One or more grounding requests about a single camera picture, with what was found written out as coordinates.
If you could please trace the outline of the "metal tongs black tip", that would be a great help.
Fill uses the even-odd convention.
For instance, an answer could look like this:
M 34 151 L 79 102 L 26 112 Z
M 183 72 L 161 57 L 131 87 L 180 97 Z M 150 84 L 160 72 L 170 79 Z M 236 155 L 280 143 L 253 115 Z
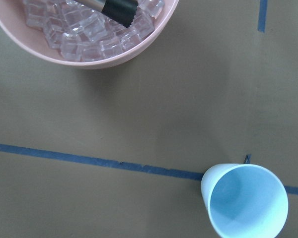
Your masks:
M 76 2 L 102 13 L 125 28 L 131 26 L 138 8 L 137 0 L 76 0 Z

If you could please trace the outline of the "clear ice cubes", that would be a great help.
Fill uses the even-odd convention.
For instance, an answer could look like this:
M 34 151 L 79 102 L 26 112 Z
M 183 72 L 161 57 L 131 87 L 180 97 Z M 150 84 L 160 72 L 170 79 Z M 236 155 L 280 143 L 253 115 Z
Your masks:
M 162 0 L 139 0 L 126 28 L 74 0 L 24 0 L 26 25 L 43 32 L 47 45 L 67 61 L 99 61 L 118 56 L 144 41 L 164 8 Z

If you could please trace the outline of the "blue cup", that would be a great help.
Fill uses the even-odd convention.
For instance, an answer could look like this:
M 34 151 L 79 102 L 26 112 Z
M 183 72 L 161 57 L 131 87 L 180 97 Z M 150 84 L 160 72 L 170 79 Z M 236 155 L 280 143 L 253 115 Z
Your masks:
M 275 238 L 287 220 L 286 189 L 262 166 L 212 166 L 202 176 L 201 194 L 210 222 L 222 238 Z

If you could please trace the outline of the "large pink bowl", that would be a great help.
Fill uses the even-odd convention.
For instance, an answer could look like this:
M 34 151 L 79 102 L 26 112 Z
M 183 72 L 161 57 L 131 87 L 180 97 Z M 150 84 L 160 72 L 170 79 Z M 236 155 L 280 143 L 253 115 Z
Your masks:
M 0 27 L 19 47 L 42 60 L 79 69 L 104 69 L 123 64 L 146 50 L 163 31 L 177 5 L 177 0 L 165 1 L 165 6 L 155 21 L 155 31 L 139 45 L 118 56 L 91 62 L 66 61 L 57 50 L 49 48 L 43 33 L 25 24 L 25 13 L 20 0 L 0 0 Z

